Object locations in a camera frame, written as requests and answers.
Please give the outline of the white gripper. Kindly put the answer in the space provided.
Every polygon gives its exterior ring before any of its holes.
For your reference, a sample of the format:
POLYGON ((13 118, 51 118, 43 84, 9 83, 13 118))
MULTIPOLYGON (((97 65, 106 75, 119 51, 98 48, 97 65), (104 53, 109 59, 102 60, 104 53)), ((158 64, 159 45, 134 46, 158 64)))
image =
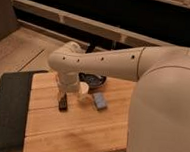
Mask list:
POLYGON ((57 74, 58 89, 61 95, 71 92, 75 93, 79 90, 80 82, 78 73, 61 73, 57 74))

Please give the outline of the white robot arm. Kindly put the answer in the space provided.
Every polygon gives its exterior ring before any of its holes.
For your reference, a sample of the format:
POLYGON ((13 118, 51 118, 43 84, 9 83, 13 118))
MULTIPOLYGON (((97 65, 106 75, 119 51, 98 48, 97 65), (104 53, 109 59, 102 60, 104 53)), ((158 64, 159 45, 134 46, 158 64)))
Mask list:
POLYGON ((75 92, 77 75, 136 83, 130 100, 126 152, 190 152, 190 48, 150 46, 85 53, 74 41, 49 56, 59 88, 75 92))

